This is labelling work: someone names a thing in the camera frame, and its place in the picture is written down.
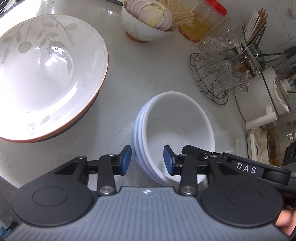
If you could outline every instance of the red lid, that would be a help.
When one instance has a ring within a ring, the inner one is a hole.
[[[223,17],[227,15],[227,10],[216,0],[205,0],[209,5],[216,9]]]

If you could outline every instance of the chopsticks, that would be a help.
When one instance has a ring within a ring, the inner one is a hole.
[[[260,37],[256,47],[258,47],[259,42],[261,41],[261,38],[265,32],[266,28],[266,19],[268,17],[268,14],[266,14],[266,10],[263,8],[260,11],[254,11],[247,27],[244,31],[244,36],[246,39],[246,44],[254,44],[256,40]]]

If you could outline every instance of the stacked white bowl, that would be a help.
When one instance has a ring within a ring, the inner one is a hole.
[[[169,145],[175,154],[192,145],[215,151],[212,126],[202,108],[179,92],[165,92],[153,97],[140,110],[133,132],[133,152],[137,163],[156,182],[178,187],[181,176],[169,175],[163,148]],[[198,183],[205,175],[197,175]]]

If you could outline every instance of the bowl foot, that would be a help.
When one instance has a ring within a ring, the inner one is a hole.
[[[142,40],[139,40],[139,39],[136,39],[134,38],[133,36],[131,36],[127,31],[126,31],[126,35],[133,41],[137,42],[137,43],[140,43],[140,44],[143,44],[143,43],[146,43],[147,41],[142,41]]]

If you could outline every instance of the bowl of sliced onion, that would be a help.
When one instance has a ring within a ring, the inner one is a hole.
[[[125,1],[121,19],[127,36],[140,43],[162,39],[176,29],[169,9],[156,0]]]

